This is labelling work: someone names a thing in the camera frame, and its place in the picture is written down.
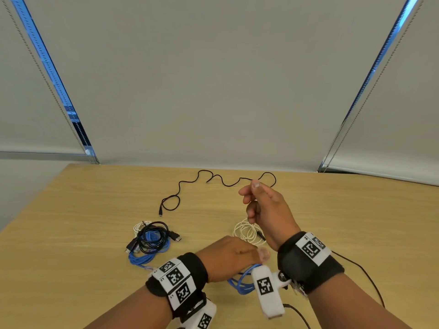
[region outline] table surface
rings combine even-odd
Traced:
[[[220,171],[226,183],[257,178],[258,171]],[[124,253],[132,227],[158,219],[162,198],[196,169],[69,165],[0,233],[0,327],[82,328],[142,286],[148,272]],[[331,249],[360,263],[387,308],[413,328],[439,322],[439,187],[364,175],[275,172],[275,189],[299,226]],[[181,204],[161,220],[182,236],[151,262],[196,251],[232,233],[246,217],[238,189],[219,178],[182,184]],[[263,182],[271,183],[265,175]],[[276,269],[276,253],[269,266]],[[373,298],[362,271],[340,260],[346,273]],[[208,284],[218,306],[215,328],[305,328],[286,310],[266,320],[255,293],[239,295],[226,282]],[[283,302],[297,307],[316,329],[309,302],[289,289]],[[170,328],[175,328],[173,321]]]

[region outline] floor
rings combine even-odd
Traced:
[[[0,231],[69,163],[0,159]]]

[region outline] coiled blue cable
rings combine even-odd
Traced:
[[[157,231],[148,231],[146,232],[144,235],[142,235],[140,237],[141,239],[145,239],[146,241],[149,242],[154,242],[154,241],[159,241],[160,240],[160,233]],[[168,240],[166,241],[165,245],[163,246],[163,248],[161,250],[159,250],[156,253],[152,253],[152,254],[145,254],[143,256],[135,256],[133,253],[134,252],[130,252],[128,254],[128,259],[129,262],[132,265],[137,265],[138,267],[142,268],[142,269],[151,269],[151,267],[146,267],[145,264],[149,263],[152,261],[152,259],[155,257],[155,255],[157,253],[164,253],[169,249],[169,245],[171,244],[171,242]]]
[[[250,292],[252,292],[255,289],[255,284],[251,283],[243,283],[242,280],[244,279],[245,276],[249,276],[251,275],[251,271],[256,268],[259,267],[260,265],[252,265],[250,268],[248,268],[246,271],[244,272],[240,272],[239,275],[241,275],[241,277],[239,277],[238,280],[236,280],[235,278],[230,278],[227,280],[227,282],[233,287],[235,288],[239,294],[241,295],[245,295],[245,294],[249,294]]]

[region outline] fingernail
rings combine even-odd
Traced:
[[[261,184],[259,183],[259,180],[252,180],[252,187],[256,188],[259,187]]]
[[[266,248],[258,248],[259,259],[265,262],[270,258],[270,252]]]

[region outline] white blind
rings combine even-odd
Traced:
[[[418,1],[342,128],[329,168],[439,185],[437,9],[439,0]]]
[[[102,163],[315,171],[405,0],[26,0]]]
[[[5,2],[27,38],[14,7]],[[84,153],[1,2],[0,113],[0,151]]]

